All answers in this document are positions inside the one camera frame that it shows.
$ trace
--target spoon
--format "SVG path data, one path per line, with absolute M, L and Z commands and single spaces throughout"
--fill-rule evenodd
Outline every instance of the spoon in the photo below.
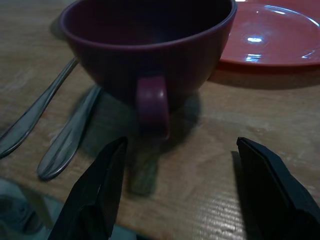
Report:
M 38 177 L 48 181 L 58 176 L 71 162 L 81 142 L 92 108 L 101 92 L 95 85 L 65 124 L 37 168 Z
M 77 63 L 78 61 L 74 57 L 44 93 L 0 136 L 0 159 L 12 153 L 27 138 L 49 102 Z

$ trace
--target purple cup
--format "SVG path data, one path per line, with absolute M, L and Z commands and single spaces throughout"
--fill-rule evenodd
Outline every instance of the purple cup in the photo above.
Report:
M 80 0 L 60 26 L 80 64 L 105 91 L 137 109 L 143 136 L 169 136 L 178 107 L 214 71 L 234 0 Z

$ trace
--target saucer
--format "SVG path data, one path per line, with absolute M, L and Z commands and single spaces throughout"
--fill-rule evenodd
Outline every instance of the saucer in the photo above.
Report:
M 292 2 L 294 10 L 271 5 L 270 1 L 238 2 L 221 61 L 263 66 L 320 64 L 320 22 L 310 12 L 306 15 L 297 11 L 298 1 Z M 312 1 L 307 2 L 308 9 L 312 9 Z

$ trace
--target cutlery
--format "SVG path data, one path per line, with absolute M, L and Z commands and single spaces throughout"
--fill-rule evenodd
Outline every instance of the cutlery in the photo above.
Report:
M 77 63 L 78 61 L 74 57 L 44 93 L 42 93 L 29 109 L 0 136 L 0 159 L 12 153 L 27 138 L 56 91 L 75 68 Z
M 48 181 L 55 178 L 72 160 L 100 91 L 101 88 L 96 85 L 89 91 L 43 156 L 37 168 L 37 174 L 41 180 Z

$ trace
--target wooden table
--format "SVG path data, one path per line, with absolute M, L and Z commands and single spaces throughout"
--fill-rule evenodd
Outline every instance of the wooden table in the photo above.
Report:
M 0 2 L 1 132 L 72 58 L 67 44 L 51 33 L 67 4 Z M 133 151 L 138 139 L 134 111 L 104 94 L 71 164 L 52 181 L 38 180 L 42 156 L 92 85 L 77 66 L 30 136 L 0 160 L 0 177 L 65 201 L 104 144 L 128 136 Z M 141 144 L 137 159 L 128 159 L 119 225 L 161 240 L 242 240 L 246 232 L 254 235 L 252 222 L 244 221 L 238 194 L 241 171 L 232 153 L 238 136 L 279 154 L 320 204 L 319 68 L 220 65 L 198 94 L 172 114 L 171 125 L 170 140 L 158 150 Z

